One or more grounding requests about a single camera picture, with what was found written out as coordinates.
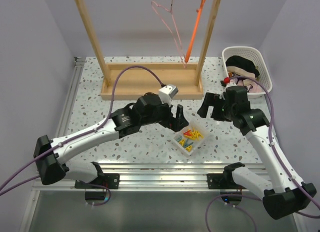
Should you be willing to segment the red clothespin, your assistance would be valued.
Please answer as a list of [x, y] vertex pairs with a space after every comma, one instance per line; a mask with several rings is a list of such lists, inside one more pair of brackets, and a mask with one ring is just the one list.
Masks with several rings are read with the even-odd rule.
[[194, 136], [192, 130], [186, 131], [183, 135], [188, 138], [192, 138]]

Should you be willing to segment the clear plastic clip box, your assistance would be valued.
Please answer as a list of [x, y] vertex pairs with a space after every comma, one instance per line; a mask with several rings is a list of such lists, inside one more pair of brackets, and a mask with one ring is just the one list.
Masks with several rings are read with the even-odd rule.
[[191, 120], [188, 126], [174, 134], [172, 143], [182, 154], [191, 156], [203, 147], [210, 136], [210, 132], [204, 126], [196, 120]]

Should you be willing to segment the pink underwear navy trim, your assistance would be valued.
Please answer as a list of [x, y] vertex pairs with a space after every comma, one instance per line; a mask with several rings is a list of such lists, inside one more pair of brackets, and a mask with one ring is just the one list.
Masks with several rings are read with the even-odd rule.
[[[255, 73], [247, 72], [245, 70], [238, 71], [238, 72], [228, 71], [228, 75], [230, 77], [245, 76], [245, 77], [250, 77], [252, 79], [255, 79], [256, 81], [258, 80]], [[245, 87], [249, 93], [260, 93], [263, 91], [263, 89], [261, 88], [260, 85], [258, 85], [256, 82], [254, 82], [250, 79], [235, 78], [235, 79], [233, 79], [233, 81], [236, 83], [237, 86]]]

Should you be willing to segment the black beige underwear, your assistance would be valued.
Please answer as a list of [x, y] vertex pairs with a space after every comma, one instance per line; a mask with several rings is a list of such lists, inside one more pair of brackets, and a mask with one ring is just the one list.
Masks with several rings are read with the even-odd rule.
[[231, 56], [225, 62], [227, 71], [247, 71], [255, 73], [258, 77], [260, 75], [259, 71], [255, 67], [254, 63], [251, 60], [243, 58], [241, 56]]

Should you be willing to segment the wooden rack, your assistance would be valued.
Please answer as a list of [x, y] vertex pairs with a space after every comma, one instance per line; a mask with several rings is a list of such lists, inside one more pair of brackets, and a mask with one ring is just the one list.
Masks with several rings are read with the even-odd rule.
[[203, 97], [202, 70], [221, 0], [212, 2], [198, 63], [190, 64], [187, 59], [191, 48], [181, 56], [180, 63], [106, 63], [85, 0], [74, 1], [103, 74], [100, 92], [103, 100], [111, 100], [113, 91], [117, 100], [137, 99], [147, 91], [156, 92], [159, 83], [177, 85], [177, 99], [199, 100]]

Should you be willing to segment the orange plastic hanger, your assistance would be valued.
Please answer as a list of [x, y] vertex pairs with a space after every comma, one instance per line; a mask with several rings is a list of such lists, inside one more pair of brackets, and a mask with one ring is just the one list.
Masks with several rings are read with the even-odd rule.
[[200, 20], [201, 20], [201, 15], [202, 15], [205, 3], [206, 3], [206, 0], [201, 0], [199, 8], [196, 10], [197, 17], [196, 17], [196, 20], [195, 20], [192, 36], [191, 36], [191, 39], [190, 39], [190, 42], [189, 42], [189, 46], [188, 46], [186, 55], [184, 57], [184, 62], [185, 63], [189, 62], [189, 59], [190, 59], [190, 56], [191, 56], [191, 53], [192, 53], [193, 45], [194, 45], [194, 42], [195, 42], [195, 39], [196, 39], [196, 35], [197, 35], [197, 31], [198, 31], [198, 27], [199, 27], [199, 23], [200, 23]]

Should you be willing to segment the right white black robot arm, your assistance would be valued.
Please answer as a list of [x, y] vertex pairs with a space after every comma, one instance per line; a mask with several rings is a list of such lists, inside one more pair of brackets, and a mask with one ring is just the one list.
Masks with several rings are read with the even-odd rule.
[[197, 111], [206, 118], [209, 107], [215, 121], [232, 122], [253, 146], [270, 180], [263, 179], [237, 162], [223, 170], [221, 185], [234, 188], [240, 185], [262, 200], [267, 213], [280, 219], [305, 209], [317, 190], [292, 168], [279, 144], [275, 141], [271, 123], [261, 109], [251, 108], [247, 91], [241, 86], [231, 86], [223, 94], [206, 93]]

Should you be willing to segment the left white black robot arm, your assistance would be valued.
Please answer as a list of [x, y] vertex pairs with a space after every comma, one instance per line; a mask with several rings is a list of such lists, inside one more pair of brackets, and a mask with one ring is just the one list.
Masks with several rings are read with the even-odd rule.
[[108, 185], [107, 176], [97, 162], [71, 164], [70, 160], [88, 149], [138, 133], [145, 125], [160, 124], [179, 132], [188, 121], [183, 106], [178, 105], [172, 113], [172, 105], [161, 101], [154, 93], [146, 93], [135, 103], [110, 113], [106, 120], [74, 134], [49, 139], [44, 135], [37, 139], [34, 158], [43, 185], [51, 185], [62, 179], [72, 179], [91, 186], [103, 188]]

